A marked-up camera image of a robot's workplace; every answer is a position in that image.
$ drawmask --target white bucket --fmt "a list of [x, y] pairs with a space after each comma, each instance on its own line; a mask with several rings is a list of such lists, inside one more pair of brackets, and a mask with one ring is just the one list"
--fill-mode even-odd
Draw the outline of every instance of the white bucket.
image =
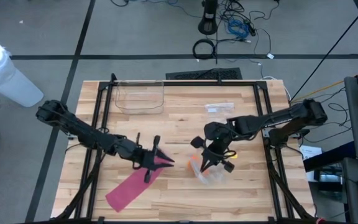
[[8, 53], [1, 46], [0, 94], [25, 107], [34, 106], [44, 97], [44, 94], [14, 66]]

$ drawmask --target pink cloth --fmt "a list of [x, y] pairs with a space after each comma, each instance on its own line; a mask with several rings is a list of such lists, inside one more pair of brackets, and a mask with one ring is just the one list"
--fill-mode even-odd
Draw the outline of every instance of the pink cloth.
[[[162, 162], [166, 163], [167, 161], [156, 157], [154, 162], [158, 164]], [[118, 185], [118, 187], [106, 195], [107, 203], [116, 212], [120, 212], [146, 190], [156, 180], [162, 170], [163, 168], [152, 171], [152, 176], [148, 184], [144, 182], [144, 175], [146, 174], [147, 169], [141, 168], [134, 171], [126, 180]]]

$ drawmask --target wooden tabletop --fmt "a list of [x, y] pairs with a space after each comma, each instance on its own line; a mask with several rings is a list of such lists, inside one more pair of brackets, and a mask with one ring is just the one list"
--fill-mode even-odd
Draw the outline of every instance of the wooden tabletop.
[[[273, 110], [287, 108], [283, 82], [271, 80], [267, 83]], [[77, 117], [89, 124], [93, 117], [98, 85], [97, 81], [84, 82], [76, 109]], [[236, 168], [231, 174], [225, 174], [223, 183], [210, 186], [202, 184], [187, 166], [190, 155], [196, 151], [189, 145], [190, 141], [196, 136], [203, 137], [203, 127], [211, 121], [205, 105], [234, 103], [235, 110], [232, 116], [257, 115], [251, 87], [166, 86], [164, 111], [162, 114], [152, 115], [122, 114], [114, 104], [114, 99], [115, 91], [112, 94], [108, 116], [110, 133], [126, 135], [134, 141], [137, 133], [140, 132], [140, 144], [144, 148], [151, 148], [153, 137], [160, 135], [160, 147], [176, 163], [174, 167], [163, 170], [145, 192], [123, 211], [117, 213], [109, 206], [105, 195], [133, 172], [132, 163], [118, 156], [106, 156], [99, 173], [93, 212], [95, 220], [99, 216], [104, 216], [106, 220], [137, 221], [265, 221], [268, 216], [275, 216], [260, 133], [253, 141], [233, 142], [230, 145], [232, 150], [237, 151], [238, 158], [231, 159]], [[101, 125], [103, 107], [104, 97], [98, 127]], [[78, 141], [69, 142], [69, 146], [74, 144], [78, 144]], [[288, 145], [298, 149], [295, 141], [289, 142]], [[60, 214], [76, 194], [85, 153], [86, 149], [81, 146], [67, 152], [52, 217]], [[290, 190], [302, 206], [313, 215], [313, 199], [301, 156], [286, 148], [282, 149], [282, 154]], [[287, 211], [281, 190], [279, 194], [283, 215], [286, 216]], [[83, 214], [86, 213], [88, 198], [89, 195], [86, 194]]]

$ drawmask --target gray floor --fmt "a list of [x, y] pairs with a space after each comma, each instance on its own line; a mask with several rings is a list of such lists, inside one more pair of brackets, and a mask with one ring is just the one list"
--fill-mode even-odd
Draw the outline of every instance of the gray floor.
[[[201, 1], [179, 0], [189, 14], [200, 15]], [[246, 11], [267, 12], [275, 3], [268, 0], [240, 0]], [[90, 0], [0, 0], [0, 43], [13, 55], [74, 55]], [[255, 25], [272, 37], [272, 54], [325, 54], [358, 14], [353, 0], [282, 0], [271, 20]], [[155, 55], [191, 54], [193, 44], [203, 38], [196, 26], [199, 19], [165, 3], [130, 2], [118, 8], [109, 0], [96, 0], [81, 54], [86, 55]], [[219, 38], [230, 37], [222, 29]], [[252, 54], [251, 44], [222, 44], [222, 54]], [[268, 39], [260, 33], [257, 54], [266, 54]], [[358, 21], [339, 43], [333, 54], [358, 54]], [[355, 75], [358, 59], [325, 61], [298, 96]], [[283, 79], [293, 95], [319, 63], [317, 59], [259, 60], [263, 74]], [[71, 60], [15, 60], [15, 65], [44, 93], [45, 100], [60, 99]], [[260, 67], [248, 60], [80, 60], [68, 97], [74, 111], [83, 80], [107, 80], [114, 72], [119, 79], [163, 79], [167, 72], [240, 67], [245, 79], [259, 79]], [[322, 93], [333, 93], [340, 86]], [[346, 106], [344, 93], [331, 101]], [[330, 121], [341, 122], [345, 116], [324, 105]], [[44, 158], [51, 128], [35, 118], [37, 107], [22, 108], [0, 96], [0, 223], [23, 222]], [[342, 131], [336, 125], [314, 130], [311, 141]], [[352, 140], [350, 132], [319, 143], [306, 142], [327, 151]], [[67, 140], [59, 135], [36, 220], [50, 216]], [[339, 202], [324, 197], [312, 186], [318, 215], [331, 217], [343, 212]]]

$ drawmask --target wooden plank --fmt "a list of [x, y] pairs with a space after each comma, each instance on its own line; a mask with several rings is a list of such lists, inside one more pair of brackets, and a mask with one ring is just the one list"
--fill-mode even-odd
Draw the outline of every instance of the wooden plank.
[[[79, 118], [90, 123], [99, 82], [84, 82], [76, 109]], [[288, 107], [281, 80], [268, 81], [273, 110]], [[140, 143], [152, 147], [153, 137], [161, 135], [160, 147], [172, 157], [175, 166], [163, 170], [158, 179], [122, 212], [115, 212], [106, 202], [105, 195], [117, 187], [132, 172], [131, 162], [119, 157], [106, 156], [101, 164], [93, 219], [99, 216], [107, 220], [198, 220], [198, 221], [264, 221], [275, 216], [262, 138], [253, 141], [234, 142], [230, 145], [238, 158], [231, 159], [236, 165], [233, 173], [225, 174], [225, 181], [214, 185], [202, 184], [192, 171], [188, 160], [196, 152], [190, 141], [203, 136], [203, 127], [215, 118], [210, 117], [205, 105], [211, 103], [234, 103], [233, 116], [257, 115], [254, 92], [248, 86], [166, 86], [162, 114], [122, 114], [112, 101], [109, 109], [108, 128], [112, 133], [126, 135], [135, 140], [141, 133]], [[104, 100], [99, 116], [103, 112]], [[77, 144], [70, 141], [69, 146]], [[298, 149], [295, 141], [289, 146]], [[67, 152], [60, 178], [52, 216], [58, 215], [78, 190], [85, 149], [74, 147]], [[301, 204], [314, 214], [313, 199], [306, 179], [301, 156], [283, 149], [288, 184]], [[285, 211], [283, 195], [280, 204]]]

